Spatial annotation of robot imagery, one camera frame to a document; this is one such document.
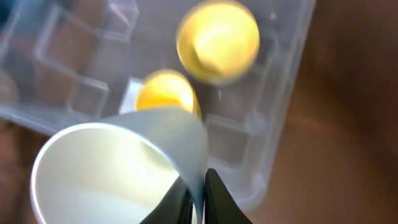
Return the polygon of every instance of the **wooden surface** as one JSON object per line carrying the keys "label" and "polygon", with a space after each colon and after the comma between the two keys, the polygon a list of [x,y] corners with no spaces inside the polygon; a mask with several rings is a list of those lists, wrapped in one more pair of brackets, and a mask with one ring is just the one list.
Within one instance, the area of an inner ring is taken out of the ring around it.
{"label": "wooden surface", "polygon": [[[397,9],[318,2],[255,223],[398,223]],[[0,223],[34,223],[27,178],[44,141],[0,130]]]}

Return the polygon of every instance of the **white paper cup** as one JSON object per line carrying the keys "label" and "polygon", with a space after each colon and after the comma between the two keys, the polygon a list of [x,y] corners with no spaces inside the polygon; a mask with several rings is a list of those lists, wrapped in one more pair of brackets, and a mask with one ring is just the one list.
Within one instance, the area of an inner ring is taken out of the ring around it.
{"label": "white paper cup", "polygon": [[208,140],[201,121],[178,108],[72,126],[36,158],[31,199],[43,224],[140,223],[181,177],[203,211]]}

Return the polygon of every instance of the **clear plastic egg carton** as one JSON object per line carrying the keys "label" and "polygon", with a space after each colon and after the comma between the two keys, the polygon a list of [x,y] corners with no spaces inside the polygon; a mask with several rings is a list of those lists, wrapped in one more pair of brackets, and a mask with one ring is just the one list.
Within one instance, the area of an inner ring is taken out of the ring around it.
{"label": "clear plastic egg carton", "polygon": [[194,87],[210,167],[238,205],[265,195],[314,0],[247,0],[261,35],[255,64],[211,86],[182,67],[178,23],[196,0],[20,0],[0,36],[0,117],[51,135],[132,110],[141,81],[174,69]]}

